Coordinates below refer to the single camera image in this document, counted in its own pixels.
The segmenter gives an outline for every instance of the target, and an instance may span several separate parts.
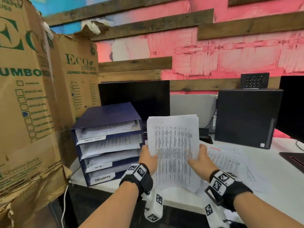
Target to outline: black computer case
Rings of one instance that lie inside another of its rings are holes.
[[[282,99],[278,89],[221,89],[215,140],[270,149]]]

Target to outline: white cable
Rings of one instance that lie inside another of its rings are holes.
[[[64,216],[64,213],[65,213],[65,196],[66,196],[66,192],[67,192],[67,188],[69,187],[69,185],[67,185],[66,189],[65,189],[65,192],[64,192],[64,196],[63,196],[63,212],[62,212],[62,217],[61,217],[61,226],[62,228],[64,228],[64,225],[63,225],[63,216]]]

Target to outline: white desk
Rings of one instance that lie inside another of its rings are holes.
[[[214,144],[224,144],[224,142],[214,141]],[[304,147],[304,144],[300,142],[298,145]],[[272,185],[272,189],[264,200],[304,224],[304,174],[279,156],[279,152],[302,152],[295,145],[295,140],[274,138],[270,150],[248,146],[240,147]],[[73,174],[70,181],[73,184],[87,186],[81,169]],[[118,188],[119,182],[118,179],[94,185],[91,188],[113,193]],[[183,188],[168,188],[162,193],[166,206],[205,214],[202,199]]]

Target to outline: forearm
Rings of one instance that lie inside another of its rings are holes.
[[[123,182],[80,228],[128,228],[138,198],[138,187],[135,183]]]
[[[304,227],[250,192],[236,196],[234,208],[248,228]]]

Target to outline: computer monitor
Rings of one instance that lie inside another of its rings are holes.
[[[304,142],[304,76],[282,76],[284,90],[276,129]]]
[[[170,81],[106,82],[98,84],[101,105],[131,102],[142,121],[170,116]]]

